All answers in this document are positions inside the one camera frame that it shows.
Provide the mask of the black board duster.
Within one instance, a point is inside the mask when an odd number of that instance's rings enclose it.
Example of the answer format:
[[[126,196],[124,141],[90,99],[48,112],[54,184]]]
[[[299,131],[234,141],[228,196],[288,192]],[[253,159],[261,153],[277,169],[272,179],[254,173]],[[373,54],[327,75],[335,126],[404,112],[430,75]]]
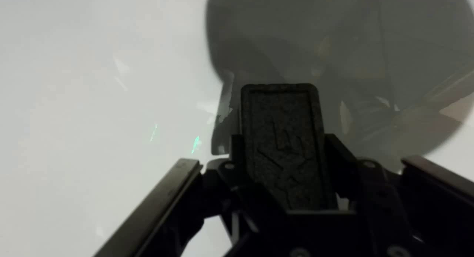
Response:
[[[286,210],[337,208],[314,85],[248,84],[239,114],[246,170],[254,181]]]

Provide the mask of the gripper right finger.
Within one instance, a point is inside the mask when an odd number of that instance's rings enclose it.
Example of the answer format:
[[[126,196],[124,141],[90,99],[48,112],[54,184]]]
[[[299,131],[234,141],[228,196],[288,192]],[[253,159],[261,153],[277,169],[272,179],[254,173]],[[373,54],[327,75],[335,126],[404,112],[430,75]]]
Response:
[[[474,257],[474,182],[421,156],[393,173],[334,134],[325,152],[336,193],[355,203],[361,257]]]

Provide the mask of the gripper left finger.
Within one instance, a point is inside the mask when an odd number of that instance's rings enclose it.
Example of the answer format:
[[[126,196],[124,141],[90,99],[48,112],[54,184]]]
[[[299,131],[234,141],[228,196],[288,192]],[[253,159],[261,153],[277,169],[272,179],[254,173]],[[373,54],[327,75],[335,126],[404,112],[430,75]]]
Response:
[[[94,257],[181,257],[204,220],[219,216],[232,247],[224,257],[283,257],[286,214],[246,170],[249,150],[231,137],[230,157],[179,159]]]

